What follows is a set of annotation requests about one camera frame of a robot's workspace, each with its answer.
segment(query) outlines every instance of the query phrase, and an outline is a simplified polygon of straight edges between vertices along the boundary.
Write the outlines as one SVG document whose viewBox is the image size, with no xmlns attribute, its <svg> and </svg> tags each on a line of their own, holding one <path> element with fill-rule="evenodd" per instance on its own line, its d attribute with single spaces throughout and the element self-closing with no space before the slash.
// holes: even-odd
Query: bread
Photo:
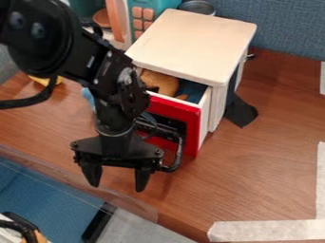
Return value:
<svg viewBox="0 0 325 243">
<path fill-rule="evenodd" d="M 159 94 L 169 97 L 175 96 L 180 85 L 179 80 L 175 77 L 147 69 L 143 70 L 142 79 L 145 83 L 146 88 L 153 89 L 158 87 Z"/>
</svg>

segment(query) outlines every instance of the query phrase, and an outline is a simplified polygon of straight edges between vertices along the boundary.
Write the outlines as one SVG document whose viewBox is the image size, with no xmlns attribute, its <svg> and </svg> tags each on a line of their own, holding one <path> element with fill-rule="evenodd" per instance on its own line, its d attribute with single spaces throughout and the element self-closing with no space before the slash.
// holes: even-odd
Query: white wooden box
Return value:
<svg viewBox="0 0 325 243">
<path fill-rule="evenodd" d="M 151 93 L 171 101 L 170 105 L 185 105 L 180 109 L 188 106 L 201 111 L 199 134 L 194 138 L 198 150 L 223 116 L 229 81 L 238 66 L 239 85 L 256 30 L 251 23 L 167 9 L 126 52 L 138 67 L 209 86 L 198 105 Z"/>
</svg>

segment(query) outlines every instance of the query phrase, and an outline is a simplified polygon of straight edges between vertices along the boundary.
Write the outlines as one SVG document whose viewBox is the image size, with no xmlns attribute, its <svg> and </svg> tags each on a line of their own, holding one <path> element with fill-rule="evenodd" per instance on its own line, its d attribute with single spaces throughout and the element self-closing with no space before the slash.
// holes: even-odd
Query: cabinet top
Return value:
<svg viewBox="0 0 325 243">
<path fill-rule="evenodd" d="M 224 86 L 256 30 L 252 23 L 167 9 L 126 55 L 138 67 Z"/>
</svg>

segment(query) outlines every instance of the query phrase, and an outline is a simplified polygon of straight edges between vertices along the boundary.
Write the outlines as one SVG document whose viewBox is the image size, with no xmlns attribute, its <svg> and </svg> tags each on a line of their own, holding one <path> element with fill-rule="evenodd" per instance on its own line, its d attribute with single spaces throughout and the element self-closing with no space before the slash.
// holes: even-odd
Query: button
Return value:
<svg viewBox="0 0 325 243">
<path fill-rule="evenodd" d="M 145 20 L 153 20 L 155 17 L 155 10 L 153 9 L 144 9 L 143 18 Z"/>
<path fill-rule="evenodd" d="M 138 40 L 140 38 L 140 36 L 143 35 L 143 32 L 137 30 L 137 31 L 134 32 L 134 35 L 135 35 L 136 39 Z"/>
<path fill-rule="evenodd" d="M 147 30 L 153 23 L 151 21 L 144 22 L 144 30 Z"/>
<path fill-rule="evenodd" d="M 135 18 L 142 18 L 143 17 L 143 8 L 141 7 L 133 7 L 132 8 L 132 15 Z"/>
<path fill-rule="evenodd" d="M 140 19 L 133 20 L 133 26 L 135 29 L 143 30 L 143 21 Z"/>
</svg>

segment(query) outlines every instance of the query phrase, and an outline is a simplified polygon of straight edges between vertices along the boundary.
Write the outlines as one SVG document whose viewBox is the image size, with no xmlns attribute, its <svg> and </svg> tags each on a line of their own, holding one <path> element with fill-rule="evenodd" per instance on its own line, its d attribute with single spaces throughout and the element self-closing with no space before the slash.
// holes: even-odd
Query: wooden surface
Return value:
<svg viewBox="0 0 325 243">
<path fill-rule="evenodd" d="M 141 194 L 132 170 L 105 168 L 102 184 L 155 207 L 160 224 L 200 242 L 217 220 L 314 218 L 317 144 L 325 140 L 320 62 L 254 52 L 239 94 L 258 109 L 256 121 L 239 129 L 222 120 L 196 159 L 185 158 L 173 174 L 156 173 Z M 39 88 L 19 74 L 0 87 L 0 98 Z M 81 175 L 69 143 L 96 133 L 80 89 L 65 82 L 46 103 L 1 111 L 1 143 Z"/>
<path fill-rule="evenodd" d="M 239 20 L 168 9 L 126 55 L 139 67 L 225 86 L 256 29 Z"/>
</svg>

